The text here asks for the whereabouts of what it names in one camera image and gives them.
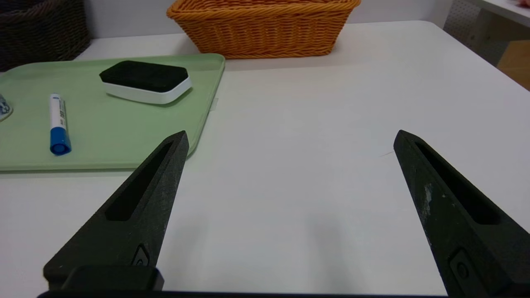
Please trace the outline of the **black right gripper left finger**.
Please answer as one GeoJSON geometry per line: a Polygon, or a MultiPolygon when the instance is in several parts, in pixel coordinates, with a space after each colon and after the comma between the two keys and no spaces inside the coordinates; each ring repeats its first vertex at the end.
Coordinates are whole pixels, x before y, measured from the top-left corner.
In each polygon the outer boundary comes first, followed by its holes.
{"type": "Polygon", "coordinates": [[[43,268],[50,289],[161,289],[157,260],[189,144],[162,141],[43,268]]]}

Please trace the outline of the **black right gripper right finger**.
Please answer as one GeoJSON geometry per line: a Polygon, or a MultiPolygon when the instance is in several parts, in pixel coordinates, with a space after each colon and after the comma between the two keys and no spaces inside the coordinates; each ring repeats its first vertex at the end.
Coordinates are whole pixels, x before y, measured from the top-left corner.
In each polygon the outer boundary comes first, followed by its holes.
{"type": "Polygon", "coordinates": [[[393,148],[448,296],[528,298],[529,233],[420,137],[393,148]]]}

